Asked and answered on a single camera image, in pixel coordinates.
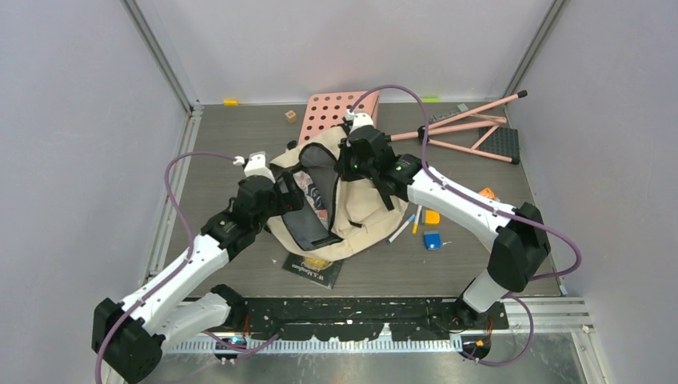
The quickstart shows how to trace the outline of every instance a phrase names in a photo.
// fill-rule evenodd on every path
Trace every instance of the wooden cube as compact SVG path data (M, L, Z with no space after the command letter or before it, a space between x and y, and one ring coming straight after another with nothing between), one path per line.
M294 113L293 110L288 110L285 112L285 118L287 119L287 122L290 124L294 124L297 122L297 114Z

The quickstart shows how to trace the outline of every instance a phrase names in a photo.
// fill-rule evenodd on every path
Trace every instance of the gray wooden table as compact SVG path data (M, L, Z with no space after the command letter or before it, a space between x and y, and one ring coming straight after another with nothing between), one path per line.
M453 104L430 104L433 114L451 109ZM294 110L297 123L288 124L284 113ZM197 134L195 150L218 151L247 156L265 150L277 156L285 144L299 137L304 105L295 106L206 106ZM494 110L488 114L501 114ZM387 134L415 130L422 123L416 104L384 104L379 107L378 127ZM436 139L472 145L477 130L442 134ZM395 142L396 153L419 156L417 140ZM429 164L471 190L489 186L502 202L519 206L532 201L522 166L498 162L454 150L429 147ZM235 196L242 169L220 158L196 157L191 160L181 197L194 230ZM415 206L410 204L409 212ZM244 296L457 296L486 266L487 250L467 230L443 219L436 228L443 242L438 251L427 251L420 235L405 231L392 245L380 243L344 261L333 290L317 286L282 269L287 252L270 234L262 232L257 241L224 269L207 278L193 295L201 296L212 286L227 284ZM177 220L173 228L166 263L187 246L187 237ZM549 258L539 273L552 270ZM555 279L532 282L523 294L558 295Z

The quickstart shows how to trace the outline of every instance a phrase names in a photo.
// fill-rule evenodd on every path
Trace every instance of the white wall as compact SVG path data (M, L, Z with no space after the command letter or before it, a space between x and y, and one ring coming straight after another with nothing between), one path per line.
M570 2L509 108L544 219L584 252L566 285L619 383L678 374L676 16L674 0Z
M184 87L218 104L305 102L384 83L450 100L497 98L549 3L145 0L142 9L185 71Z
M93 382L185 115L120 2L4 1L0 36L0 381Z

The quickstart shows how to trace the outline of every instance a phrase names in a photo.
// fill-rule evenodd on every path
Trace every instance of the open bag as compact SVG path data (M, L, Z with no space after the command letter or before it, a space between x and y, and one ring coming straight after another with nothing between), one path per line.
M401 223L407 202L392 196L395 208L388 210L370 180L345 182L334 171L343 138L344 130L332 127L270 163L276 177L289 171L306 192L301 210L267 222L271 234L293 254L341 260L385 239Z

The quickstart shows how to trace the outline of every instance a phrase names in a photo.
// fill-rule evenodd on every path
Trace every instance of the pink perforated board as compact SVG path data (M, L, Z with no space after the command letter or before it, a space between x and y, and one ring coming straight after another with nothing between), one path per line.
M310 140L326 128L341 124L344 112L364 94L357 92L336 92L332 94L315 94L309 98L309 104L304 113L304 122L301 124L299 144ZM379 110L379 92L374 92L356 108L372 116L377 124L377 112Z

